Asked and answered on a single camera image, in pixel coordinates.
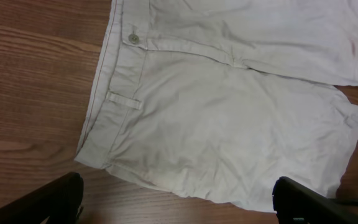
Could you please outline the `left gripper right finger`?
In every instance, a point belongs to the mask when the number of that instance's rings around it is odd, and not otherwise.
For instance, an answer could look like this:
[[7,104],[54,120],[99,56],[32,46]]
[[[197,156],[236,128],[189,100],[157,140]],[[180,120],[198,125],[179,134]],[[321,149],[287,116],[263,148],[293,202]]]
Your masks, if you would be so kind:
[[326,198],[289,177],[280,177],[272,192],[279,224],[358,224],[358,198]]

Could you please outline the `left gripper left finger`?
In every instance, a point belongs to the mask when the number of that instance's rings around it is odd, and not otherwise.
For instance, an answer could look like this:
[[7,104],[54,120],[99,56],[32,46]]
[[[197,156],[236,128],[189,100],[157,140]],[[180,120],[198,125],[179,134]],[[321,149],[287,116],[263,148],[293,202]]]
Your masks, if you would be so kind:
[[0,224],[76,224],[82,214],[84,181],[69,172],[0,208]]

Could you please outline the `beige khaki shorts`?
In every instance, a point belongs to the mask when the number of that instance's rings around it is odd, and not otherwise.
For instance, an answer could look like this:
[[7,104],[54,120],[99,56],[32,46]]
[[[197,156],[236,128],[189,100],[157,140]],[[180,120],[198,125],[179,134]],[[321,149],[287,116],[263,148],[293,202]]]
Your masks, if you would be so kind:
[[287,176],[332,197],[358,141],[358,1],[115,0],[76,161],[272,212]]

